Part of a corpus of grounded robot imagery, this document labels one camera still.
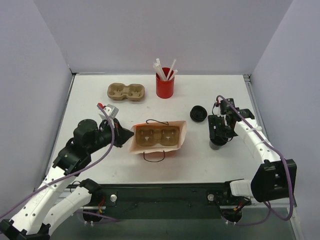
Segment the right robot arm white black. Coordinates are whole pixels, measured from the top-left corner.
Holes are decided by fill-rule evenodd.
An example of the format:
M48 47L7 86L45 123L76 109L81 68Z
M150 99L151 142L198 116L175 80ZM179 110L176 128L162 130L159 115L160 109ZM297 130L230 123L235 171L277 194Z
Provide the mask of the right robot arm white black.
M260 163L252 179L229 182L221 197L233 204L239 197L251 197L258 202L293 199L297 165L285 159L263 134L261 126L249 109L235 106L233 98L217 100L213 105L220 113L208 118L209 140L213 149L219 149L233 138L239 137L254 160Z

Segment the red straw holder cup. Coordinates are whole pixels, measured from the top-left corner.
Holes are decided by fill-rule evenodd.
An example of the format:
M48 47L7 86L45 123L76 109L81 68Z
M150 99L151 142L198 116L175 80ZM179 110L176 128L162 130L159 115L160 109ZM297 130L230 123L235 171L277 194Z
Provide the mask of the red straw holder cup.
M161 80L158 73L155 74L156 79L156 95L162 99L169 99L174 94L175 77L168 81Z

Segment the wrapped white straw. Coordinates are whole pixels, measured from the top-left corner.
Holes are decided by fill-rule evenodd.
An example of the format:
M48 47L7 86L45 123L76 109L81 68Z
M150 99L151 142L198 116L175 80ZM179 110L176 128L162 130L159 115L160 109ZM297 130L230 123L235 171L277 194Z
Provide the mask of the wrapped white straw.
M177 72L178 72L177 69L175 69L175 70L173 71L173 74L171 75L169 81L173 80L173 78L175 77L175 75L177 74Z
M158 74L159 78L162 80L162 81L167 81L167 77L163 71L163 68L161 66L161 62L160 62L160 59L157 58L155 60L155 62L153 63L153 69L156 71L156 73Z
M168 74L167 74L167 76L166 76L166 80L167 80L167 81L169 81L171 75L173 74L173 72L174 72L174 70L175 70L174 67L175 67L176 61L177 61L177 59L175 58L175 59L173 60L172 64L171 64L171 67L170 67L170 69L169 69L169 71L168 71Z

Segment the brown cardboard cup carrier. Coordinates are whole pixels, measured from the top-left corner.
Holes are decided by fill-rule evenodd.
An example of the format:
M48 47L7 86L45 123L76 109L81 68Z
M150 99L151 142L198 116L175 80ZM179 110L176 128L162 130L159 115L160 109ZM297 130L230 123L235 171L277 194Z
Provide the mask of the brown cardboard cup carrier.
M135 130L135 142L142 147L161 145L175 146L179 143L180 128L178 126L138 126Z

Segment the dark coffee cup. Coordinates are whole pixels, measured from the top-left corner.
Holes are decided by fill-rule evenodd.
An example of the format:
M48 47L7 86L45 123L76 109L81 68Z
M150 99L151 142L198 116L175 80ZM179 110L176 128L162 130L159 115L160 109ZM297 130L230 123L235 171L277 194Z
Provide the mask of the dark coffee cup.
M227 142L228 142L227 140L224 140L222 138L214 138L214 139L210 139L209 146L213 150L218 150L222 146L226 145Z

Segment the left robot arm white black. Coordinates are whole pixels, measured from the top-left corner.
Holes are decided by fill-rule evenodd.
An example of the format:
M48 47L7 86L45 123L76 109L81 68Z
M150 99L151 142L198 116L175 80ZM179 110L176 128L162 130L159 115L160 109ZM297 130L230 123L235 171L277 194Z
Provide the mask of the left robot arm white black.
M101 186L91 179L81 181L61 202L56 200L91 162L93 153L106 146L121 148L133 136L117 119L101 124L92 119L80 121L35 194L11 219L1 220L0 232L10 240L48 240L79 208L100 203Z

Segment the orange paper bag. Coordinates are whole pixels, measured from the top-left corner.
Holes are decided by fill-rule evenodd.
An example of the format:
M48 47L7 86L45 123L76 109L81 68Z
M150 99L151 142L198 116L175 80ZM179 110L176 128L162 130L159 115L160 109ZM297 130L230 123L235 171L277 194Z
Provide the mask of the orange paper bag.
M129 140L128 152L133 155L142 155L149 163L161 162L166 153L179 150L187 134L185 120L157 121L148 119L145 123L136 124L131 128L134 133ZM147 155L161 153L159 160L147 159Z

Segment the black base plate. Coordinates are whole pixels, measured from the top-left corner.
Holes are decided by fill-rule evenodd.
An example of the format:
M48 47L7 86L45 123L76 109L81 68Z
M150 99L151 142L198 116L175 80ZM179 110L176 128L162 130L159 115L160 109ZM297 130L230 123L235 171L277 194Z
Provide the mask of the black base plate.
M103 184L80 215L93 223L221 217L238 222L251 203L232 196L226 183Z

